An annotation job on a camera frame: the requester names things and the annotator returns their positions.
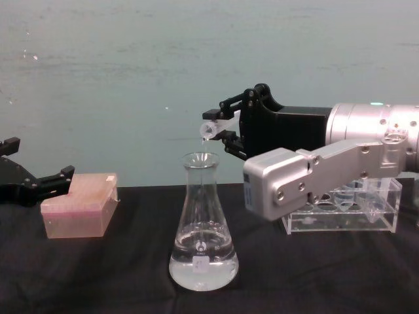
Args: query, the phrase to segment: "teal wall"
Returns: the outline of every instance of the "teal wall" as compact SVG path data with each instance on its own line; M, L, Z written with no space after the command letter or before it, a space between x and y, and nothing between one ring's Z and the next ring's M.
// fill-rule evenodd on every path
M416 0L0 0L0 138L38 176L183 184L202 112L258 82L284 105L419 103L418 16ZM243 162L209 149L240 182Z

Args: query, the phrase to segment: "black tablecloth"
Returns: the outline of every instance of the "black tablecloth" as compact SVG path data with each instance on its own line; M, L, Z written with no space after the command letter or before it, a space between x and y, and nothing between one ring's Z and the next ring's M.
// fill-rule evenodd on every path
M225 288L177 286L168 262L184 186L120 188L103 238L47 239L38 208L0 206L0 313L419 313L419 228L402 180L397 232L286 235L219 185L238 255Z

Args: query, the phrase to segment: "screw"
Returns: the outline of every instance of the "screw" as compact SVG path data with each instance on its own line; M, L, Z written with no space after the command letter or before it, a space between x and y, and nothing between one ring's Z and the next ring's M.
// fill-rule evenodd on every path
M282 201L284 197L284 194L282 191L278 191L278 193L276 194L276 198L278 199L278 201Z
M368 154L369 153L369 146L362 146L361 152L364 153L364 154Z

